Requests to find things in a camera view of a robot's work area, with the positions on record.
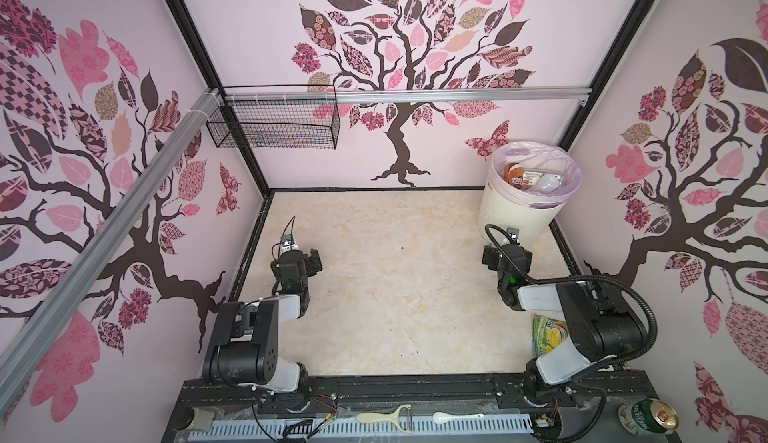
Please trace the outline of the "white red label bottle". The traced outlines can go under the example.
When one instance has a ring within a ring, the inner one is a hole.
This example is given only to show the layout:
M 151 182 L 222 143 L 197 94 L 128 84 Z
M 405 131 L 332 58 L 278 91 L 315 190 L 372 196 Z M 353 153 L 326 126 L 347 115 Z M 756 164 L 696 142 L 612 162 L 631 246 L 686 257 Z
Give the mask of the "white red label bottle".
M 554 179 L 557 182 L 561 182 L 563 175 L 558 172 L 548 172 L 548 171 L 525 170 L 523 172 L 523 183 L 525 185 L 533 186 L 536 183 L 538 183 L 542 178 Z

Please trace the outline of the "clear bottle red cap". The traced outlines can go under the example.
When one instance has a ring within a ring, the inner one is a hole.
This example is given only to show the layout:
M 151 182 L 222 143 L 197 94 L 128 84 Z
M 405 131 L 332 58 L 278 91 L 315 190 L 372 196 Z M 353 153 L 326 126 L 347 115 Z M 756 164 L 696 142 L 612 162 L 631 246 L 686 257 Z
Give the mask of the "clear bottle red cap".
M 538 183 L 533 185 L 530 190 L 532 192 L 549 195 L 556 190 L 558 190 L 561 186 L 561 182 L 557 182 L 554 179 L 548 179 L 548 178 L 542 178 Z

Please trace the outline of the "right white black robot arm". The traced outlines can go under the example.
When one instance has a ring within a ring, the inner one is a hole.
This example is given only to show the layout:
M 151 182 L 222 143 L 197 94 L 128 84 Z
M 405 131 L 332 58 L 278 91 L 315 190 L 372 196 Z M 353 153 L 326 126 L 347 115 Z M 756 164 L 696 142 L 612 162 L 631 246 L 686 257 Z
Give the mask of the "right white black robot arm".
M 497 275 L 497 292 L 518 312 L 560 313 L 567 337 L 526 364 L 522 392 L 538 404 L 543 393 L 647 352 L 658 325 L 634 290 L 608 277 L 579 275 L 537 280 L 525 271 L 532 253 L 517 243 L 483 248 L 482 263 Z

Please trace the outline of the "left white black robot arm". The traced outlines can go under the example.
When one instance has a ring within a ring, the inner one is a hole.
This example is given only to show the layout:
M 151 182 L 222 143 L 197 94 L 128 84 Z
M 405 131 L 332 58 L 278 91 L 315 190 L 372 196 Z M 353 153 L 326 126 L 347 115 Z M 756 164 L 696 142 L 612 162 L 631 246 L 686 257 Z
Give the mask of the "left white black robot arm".
M 224 303 L 219 309 L 201 371 L 205 383 L 274 393 L 304 389 L 305 367 L 278 354 L 279 330 L 306 314 L 309 278 L 322 271 L 322 261 L 315 249 L 291 249 L 271 269 L 276 277 L 272 295 Z

